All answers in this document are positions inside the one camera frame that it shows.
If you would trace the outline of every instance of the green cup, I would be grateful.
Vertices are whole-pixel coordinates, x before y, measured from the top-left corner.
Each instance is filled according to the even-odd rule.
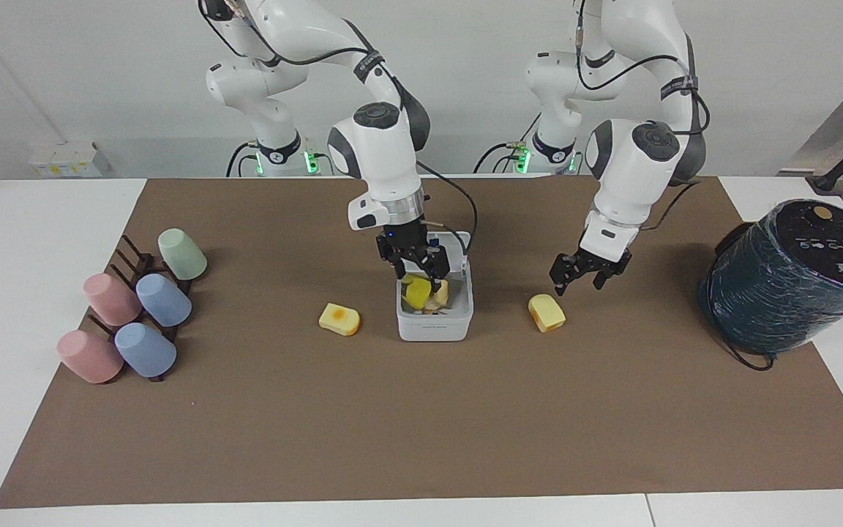
[[[178,280],[194,280],[207,270],[207,257],[181,229],[168,229],[161,233],[158,250]]]

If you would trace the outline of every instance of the black cylindrical container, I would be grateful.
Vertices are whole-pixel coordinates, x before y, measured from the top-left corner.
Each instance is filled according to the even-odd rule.
[[[717,257],[699,289],[733,345],[778,354],[843,317],[843,209],[780,204]]]

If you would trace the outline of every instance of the pink cup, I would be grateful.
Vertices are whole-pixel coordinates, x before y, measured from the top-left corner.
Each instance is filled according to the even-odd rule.
[[[57,354],[87,383],[105,383],[123,368],[123,357],[113,343],[79,329],[61,337]]]
[[[117,277],[94,274],[83,284],[83,293],[97,316],[110,326],[126,326],[141,313],[138,296]]]

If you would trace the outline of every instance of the blue cup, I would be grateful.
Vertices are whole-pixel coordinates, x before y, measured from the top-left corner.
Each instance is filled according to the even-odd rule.
[[[158,377],[171,369],[178,351],[160,333],[141,323],[127,324],[116,333],[116,349],[138,375]]]
[[[190,298],[161,274],[143,277],[136,284],[135,291],[145,310],[161,327],[177,326],[190,316]]]

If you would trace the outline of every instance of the yellow sponge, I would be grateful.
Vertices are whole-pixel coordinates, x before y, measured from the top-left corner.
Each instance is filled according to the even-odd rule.
[[[402,277],[402,284],[408,285],[415,280],[428,280],[428,277],[421,277],[418,274],[406,274]]]
[[[432,294],[431,298],[425,301],[424,309],[421,312],[430,315],[436,310],[448,307],[448,300],[451,298],[451,291],[449,289],[451,287],[448,287],[448,280],[442,280],[441,287]]]
[[[548,333],[565,324],[565,312],[561,310],[555,298],[548,294],[537,294],[529,300],[529,313],[536,321],[536,326],[542,333]]]
[[[351,310],[349,307],[327,304],[324,313],[321,313],[318,324],[324,329],[330,329],[334,333],[349,337],[360,329],[360,313]]]
[[[405,302],[413,310],[421,311],[424,308],[424,303],[428,301],[428,297],[431,297],[431,282],[429,280],[416,277],[405,287]]]

